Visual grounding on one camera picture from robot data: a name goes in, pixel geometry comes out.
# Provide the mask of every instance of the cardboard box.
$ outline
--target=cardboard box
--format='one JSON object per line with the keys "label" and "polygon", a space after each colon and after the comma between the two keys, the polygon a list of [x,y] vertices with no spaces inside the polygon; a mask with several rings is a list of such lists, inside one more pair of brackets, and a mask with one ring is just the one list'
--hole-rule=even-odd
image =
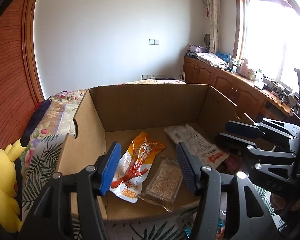
{"label": "cardboard box", "polygon": [[[238,118],[236,105],[209,85],[200,84],[128,84],[89,89],[74,116],[76,134],[67,135],[57,170],[63,175],[81,171],[94,164],[113,141],[126,152],[133,139],[145,131],[166,144],[154,160],[143,191],[154,176],[161,158],[176,159],[176,145],[163,129],[171,125],[190,124],[204,137],[213,138],[224,131],[229,120],[253,124],[246,114]],[[184,212],[198,205],[199,199],[182,182],[175,201],[175,212]],[[129,203],[112,192],[98,197],[105,220],[139,220],[170,215],[158,205],[141,199]],[[77,214],[76,195],[72,195],[72,213]]]}

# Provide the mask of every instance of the red wood panel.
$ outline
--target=red wood panel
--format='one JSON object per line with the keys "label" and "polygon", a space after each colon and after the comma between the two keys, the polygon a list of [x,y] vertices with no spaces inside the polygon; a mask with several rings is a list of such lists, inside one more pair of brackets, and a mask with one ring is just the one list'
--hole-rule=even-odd
{"label": "red wood panel", "polygon": [[19,139],[35,110],[22,55],[25,0],[14,0],[0,17],[0,148]]}

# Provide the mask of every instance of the window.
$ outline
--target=window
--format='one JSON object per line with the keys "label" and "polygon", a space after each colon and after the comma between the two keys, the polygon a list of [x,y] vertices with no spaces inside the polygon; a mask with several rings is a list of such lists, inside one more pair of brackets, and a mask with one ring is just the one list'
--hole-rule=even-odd
{"label": "window", "polygon": [[299,93],[300,16],[285,0],[241,0],[237,56]]}

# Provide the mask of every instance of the white wall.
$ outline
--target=white wall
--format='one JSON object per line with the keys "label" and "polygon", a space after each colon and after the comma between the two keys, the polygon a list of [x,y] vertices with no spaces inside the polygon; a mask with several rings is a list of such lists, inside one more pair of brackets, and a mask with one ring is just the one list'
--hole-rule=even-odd
{"label": "white wall", "polygon": [[235,39],[237,3],[236,0],[220,0],[220,18],[218,33],[220,39],[220,52],[232,54]]}
{"label": "white wall", "polygon": [[209,29],[202,0],[37,0],[34,36],[44,92],[143,74],[177,77],[186,45],[203,45]]}

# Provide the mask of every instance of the cardboard box flap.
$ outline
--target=cardboard box flap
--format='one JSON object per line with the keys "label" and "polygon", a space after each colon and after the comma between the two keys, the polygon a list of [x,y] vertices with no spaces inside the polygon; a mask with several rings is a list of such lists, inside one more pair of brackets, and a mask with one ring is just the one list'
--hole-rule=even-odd
{"label": "cardboard box flap", "polygon": [[236,115],[237,105],[221,94],[214,87],[209,87],[206,100],[199,114],[198,125],[207,136],[214,141],[214,137],[225,131],[225,124],[229,121],[253,124],[254,121],[244,114],[241,118]]}
{"label": "cardboard box flap", "polygon": [[74,124],[75,137],[69,134],[66,136],[57,165],[57,171],[63,175],[78,173],[104,154],[105,129],[89,91],[85,93],[74,115]]}
{"label": "cardboard box flap", "polygon": [[209,86],[128,84],[90,89],[106,132],[195,122]]}

